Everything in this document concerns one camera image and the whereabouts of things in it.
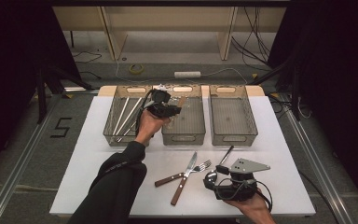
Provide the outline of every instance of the metal rail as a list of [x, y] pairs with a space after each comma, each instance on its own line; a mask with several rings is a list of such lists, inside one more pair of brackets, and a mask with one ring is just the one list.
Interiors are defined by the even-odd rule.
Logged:
[[50, 103], [48, 104], [48, 113], [46, 114], [45, 118], [42, 120], [40, 124], [37, 124], [30, 140], [28, 141], [27, 146], [22, 151], [19, 160], [17, 161], [13, 171], [11, 172], [10, 176], [7, 179], [5, 185], [1, 188], [0, 191], [0, 217], [5, 211], [8, 201], [11, 198], [17, 184], [19, 183], [22, 174], [24, 173], [28, 161], [31, 159], [34, 150], [36, 149], [41, 135], [46, 129], [46, 126], [50, 120], [51, 114], [57, 105], [57, 103], [61, 100], [60, 95], [53, 95], [51, 98]]
[[[286, 96], [283, 96], [282, 99], [284, 101], [289, 101]], [[342, 224], [353, 223], [345, 203], [342, 201], [337, 189], [334, 187], [330, 176], [324, 169], [324, 165], [319, 159], [319, 156], [315, 151], [315, 148], [313, 147], [312, 143], [310, 142], [310, 139], [308, 138], [307, 133], [304, 130], [301, 122], [296, 120], [295, 116], [291, 111], [287, 113], [287, 117], [289, 118], [290, 123], [292, 124], [292, 127], [296, 133], [296, 136], [308, 157], [310, 165], [312, 166], [312, 169], [315, 172], [316, 177], [318, 178], [318, 181], [322, 186], [325, 197], [332, 205], [333, 211], [337, 216], [337, 220], [339, 221], [339, 223]]]

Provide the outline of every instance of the gray plastic basket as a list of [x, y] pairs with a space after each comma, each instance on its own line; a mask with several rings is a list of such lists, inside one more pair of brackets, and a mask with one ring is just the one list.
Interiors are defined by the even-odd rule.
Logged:
[[168, 85], [173, 91], [170, 105], [177, 105], [181, 97], [186, 101], [179, 115], [172, 117], [170, 124], [162, 127], [163, 144], [202, 145], [205, 137], [205, 119], [203, 114], [202, 92], [200, 85]]
[[251, 146], [257, 128], [245, 86], [210, 86], [212, 144]]
[[152, 86], [117, 86], [103, 135], [109, 146], [125, 147], [135, 139], [134, 123], [143, 98]]

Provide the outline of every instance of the table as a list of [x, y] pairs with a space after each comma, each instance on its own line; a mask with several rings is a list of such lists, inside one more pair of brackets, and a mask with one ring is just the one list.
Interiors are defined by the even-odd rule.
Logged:
[[[102, 88], [102, 95], [112, 89]], [[156, 188], [154, 182], [185, 170], [193, 152], [198, 151], [196, 164], [211, 160], [215, 166], [223, 158], [227, 147], [212, 146], [209, 122], [208, 86], [202, 86], [205, 134], [202, 146], [164, 146], [161, 133], [156, 133], [146, 149], [144, 163], [148, 173], [131, 209], [131, 217], [240, 217], [238, 209], [217, 201], [214, 193], [203, 186], [206, 173], [192, 174], [186, 182], [176, 206], [170, 205], [179, 181]], [[112, 103], [112, 96], [94, 97], [86, 121], [79, 135], [73, 156], [50, 209], [52, 215], [70, 216], [88, 193], [90, 183], [100, 165], [124, 147], [110, 147], [103, 136], [103, 127]], [[250, 104], [255, 116], [258, 136], [251, 147], [235, 147], [225, 165], [237, 158], [264, 163], [268, 171], [255, 173], [265, 183], [273, 197], [273, 215], [310, 216], [315, 210], [297, 172], [289, 148], [266, 96], [251, 96]]]

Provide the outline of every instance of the knife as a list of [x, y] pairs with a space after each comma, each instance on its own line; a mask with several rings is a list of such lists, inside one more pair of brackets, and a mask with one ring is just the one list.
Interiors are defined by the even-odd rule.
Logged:
[[191, 158], [190, 162], [188, 163], [186, 171], [183, 174], [182, 180], [180, 181], [180, 184], [179, 184], [175, 194], [173, 195], [173, 198], [171, 200], [172, 205], [176, 205], [176, 203], [178, 202], [179, 196], [182, 193], [182, 189], [185, 186], [185, 183], [186, 183], [186, 181], [188, 179], [188, 176], [191, 173], [191, 170], [194, 167], [194, 164], [196, 163], [196, 160], [197, 160], [197, 152], [194, 152], [193, 157]]

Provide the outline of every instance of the bin handle cutout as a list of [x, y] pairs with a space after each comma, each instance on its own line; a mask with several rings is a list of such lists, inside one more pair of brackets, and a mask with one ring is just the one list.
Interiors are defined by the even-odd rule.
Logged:
[[237, 89], [235, 87], [218, 87], [216, 88], [216, 92], [218, 93], [232, 93], [235, 92]]
[[173, 87], [172, 89], [173, 91], [181, 91], [181, 92], [189, 92], [189, 91], [193, 91], [192, 87]]
[[146, 88], [143, 87], [133, 87], [127, 88], [128, 93], [146, 93]]

